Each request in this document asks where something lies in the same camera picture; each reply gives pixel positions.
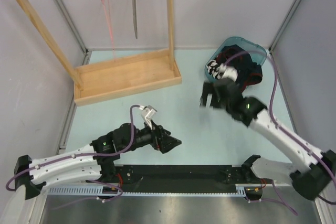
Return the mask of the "black white striped tank top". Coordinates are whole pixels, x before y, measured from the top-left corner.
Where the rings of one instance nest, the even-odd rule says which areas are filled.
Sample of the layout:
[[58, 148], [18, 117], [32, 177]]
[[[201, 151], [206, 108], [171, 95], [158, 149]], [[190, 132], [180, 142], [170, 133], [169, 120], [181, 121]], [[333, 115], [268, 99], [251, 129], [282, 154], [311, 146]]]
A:
[[222, 78], [222, 72], [220, 72], [221, 66], [216, 60], [210, 60], [205, 66], [205, 74], [210, 82], [214, 82]]

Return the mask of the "navy basketball jersey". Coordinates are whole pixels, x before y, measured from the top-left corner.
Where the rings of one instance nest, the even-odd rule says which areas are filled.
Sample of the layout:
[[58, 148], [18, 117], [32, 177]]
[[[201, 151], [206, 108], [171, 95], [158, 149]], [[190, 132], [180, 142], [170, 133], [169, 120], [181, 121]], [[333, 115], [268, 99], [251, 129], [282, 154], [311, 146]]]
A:
[[[224, 64], [232, 56], [244, 52], [237, 45], [224, 47], [221, 52], [216, 57], [218, 64]], [[238, 78], [235, 81], [243, 92], [248, 86], [253, 86], [261, 83], [263, 78], [263, 72], [261, 65], [256, 64], [252, 61], [249, 53], [244, 53], [234, 59], [232, 59], [228, 66], [234, 67], [238, 71]]]

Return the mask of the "grey hanger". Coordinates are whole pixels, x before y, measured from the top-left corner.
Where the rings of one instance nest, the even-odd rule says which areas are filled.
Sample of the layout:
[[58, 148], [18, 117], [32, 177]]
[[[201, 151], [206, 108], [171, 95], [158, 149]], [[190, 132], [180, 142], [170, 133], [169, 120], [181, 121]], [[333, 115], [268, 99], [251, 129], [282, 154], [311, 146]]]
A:
[[137, 0], [132, 0], [132, 15], [133, 15], [133, 28], [135, 38], [138, 38], [138, 26], [137, 26]]

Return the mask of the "pink wire hanger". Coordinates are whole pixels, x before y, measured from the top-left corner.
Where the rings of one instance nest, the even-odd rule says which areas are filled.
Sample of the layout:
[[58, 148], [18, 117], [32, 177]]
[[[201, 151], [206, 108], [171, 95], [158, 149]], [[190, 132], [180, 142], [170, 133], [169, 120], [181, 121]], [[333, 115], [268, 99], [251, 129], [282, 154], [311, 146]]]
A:
[[112, 51], [112, 56], [113, 59], [115, 60], [116, 58], [116, 53], [115, 53], [115, 46], [114, 46], [114, 35], [113, 35], [113, 26], [112, 26], [112, 19], [111, 19], [111, 5], [110, 5], [110, 0], [100, 0], [103, 11], [104, 11], [104, 16], [106, 19], [107, 23], [107, 28], [110, 36], [110, 42], [111, 42], [111, 51]]

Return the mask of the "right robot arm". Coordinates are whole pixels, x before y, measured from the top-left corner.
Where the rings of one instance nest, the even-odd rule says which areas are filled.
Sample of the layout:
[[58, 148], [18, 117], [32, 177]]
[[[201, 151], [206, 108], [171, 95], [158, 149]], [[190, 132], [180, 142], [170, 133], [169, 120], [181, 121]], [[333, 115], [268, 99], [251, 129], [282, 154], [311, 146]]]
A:
[[290, 160], [284, 163], [252, 156], [251, 164], [242, 169], [245, 181], [276, 180], [291, 185], [303, 198], [315, 200], [335, 179], [334, 151], [324, 152], [286, 129], [259, 99], [244, 97], [232, 79], [204, 82], [200, 105], [225, 110], [233, 120], [265, 137]]

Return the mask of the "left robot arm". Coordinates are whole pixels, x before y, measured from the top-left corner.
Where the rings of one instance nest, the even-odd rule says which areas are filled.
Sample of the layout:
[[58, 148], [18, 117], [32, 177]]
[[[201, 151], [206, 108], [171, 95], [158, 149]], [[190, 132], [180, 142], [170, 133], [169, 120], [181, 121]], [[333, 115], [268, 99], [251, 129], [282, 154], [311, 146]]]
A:
[[125, 123], [72, 152], [42, 159], [19, 157], [6, 189], [16, 191], [24, 186], [25, 198], [32, 199], [56, 185], [83, 180], [109, 183], [118, 173], [114, 163], [122, 153], [149, 145], [165, 154], [181, 144], [181, 140], [161, 125], [145, 125], [139, 130]]

